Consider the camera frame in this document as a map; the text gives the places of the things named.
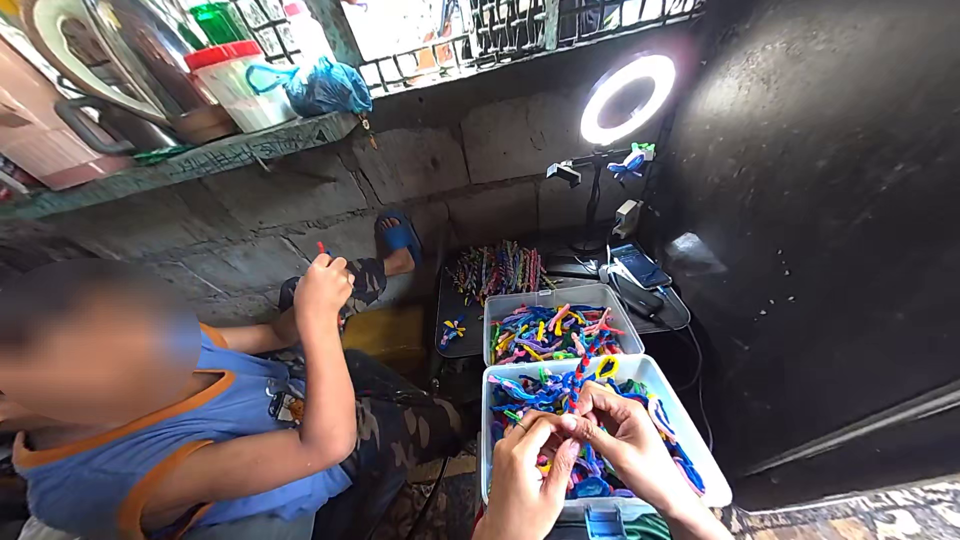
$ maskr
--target child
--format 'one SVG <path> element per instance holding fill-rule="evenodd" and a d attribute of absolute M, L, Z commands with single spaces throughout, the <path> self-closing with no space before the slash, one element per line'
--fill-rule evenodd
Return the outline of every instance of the child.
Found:
<path fill-rule="evenodd" d="M 399 217 L 377 227 L 412 236 Z M 32 513 L 91 540 L 188 530 L 309 538 L 331 498 L 346 524 L 324 530 L 375 523 L 349 519 L 369 498 L 351 492 L 375 493 L 370 478 L 449 453 L 459 424 L 449 404 L 340 343 L 351 294 L 375 299 L 387 275 L 412 269 L 414 249 L 410 241 L 384 260 L 352 263 L 321 254 L 296 287 L 295 309 L 237 329 L 197 327 L 162 287 L 116 261 L 57 263 L 0 291 L 0 390 L 47 420 L 14 445 Z M 295 341 L 305 380 L 252 356 Z M 358 403 L 358 376 L 369 375 Z M 382 399 L 391 393 L 413 402 Z"/>

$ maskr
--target container latch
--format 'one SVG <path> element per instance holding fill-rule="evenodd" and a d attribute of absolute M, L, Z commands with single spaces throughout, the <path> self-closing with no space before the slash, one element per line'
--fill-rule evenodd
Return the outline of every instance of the container latch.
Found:
<path fill-rule="evenodd" d="M 590 540 L 627 540 L 627 529 L 619 506 L 612 509 L 596 509 L 588 506 L 584 512 L 587 535 Z"/>

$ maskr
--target hand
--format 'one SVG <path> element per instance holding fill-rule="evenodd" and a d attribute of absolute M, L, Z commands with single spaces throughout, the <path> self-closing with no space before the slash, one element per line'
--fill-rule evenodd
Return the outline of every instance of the hand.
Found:
<path fill-rule="evenodd" d="M 487 513 L 474 540 L 541 540 L 564 508 L 566 485 L 580 444 L 566 439 L 556 449 L 546 477 L 537 468 L 547 440 L 560 430 L 560 417 L 528 411 L 493 447 L 493 480 Z"/>
<path fill-rule="evenodd" d="M 297 283 L 294 306 L 297 326 L 315 322 L 336 325 L 340 308 L 353 291 L 353 275 L 347 271 L 345 258 L 331 258 L 321 253 L 313 260 Z"/>
<path fill-rule="evenodd" d="M 589 380 L 580 392 L 577 410 L 583 416 L 565 414 L 561 425 L 602 454 L 635 495 L 664 515 L 702 507 L 643 404 Z"/>

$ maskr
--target smartphone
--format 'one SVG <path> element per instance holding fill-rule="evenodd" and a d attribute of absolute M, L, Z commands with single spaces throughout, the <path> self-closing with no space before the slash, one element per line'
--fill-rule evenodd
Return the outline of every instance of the smartphone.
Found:
<path fill-rule="evenodd" d="M 647 254 L 634 244 L 626 244 L 610 250 L 615 262 L 619 262 L 633 276 L 634 281 L 646 290 L 653 290 L 672 283 L 670 276 L 663 272 Z"/>

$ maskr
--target blue slipper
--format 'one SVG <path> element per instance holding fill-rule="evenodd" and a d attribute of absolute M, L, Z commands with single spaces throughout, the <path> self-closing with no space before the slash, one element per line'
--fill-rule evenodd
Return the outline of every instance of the blue slipper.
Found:
<path fill-rule="evenodd" d="M 381 221 L 390 218 L 399 221 L 399 225 L 382 231 L 377 230 L 376 233 L 380 234 L 380 237 L 383 238 L 383 243 L 387 245 L 387 248 L 389 248 L 391 252 L 407 248 L 410 250 L 410 255 L 413 256 L 414 262 L 420 264 L 420 239 L 417 238 L 417 233 L 414 231 L 414 226 L 410 222 L 410 219 L 399 210 L 387 210 L 376 216 L 376 223 L 379 224 Z"/>

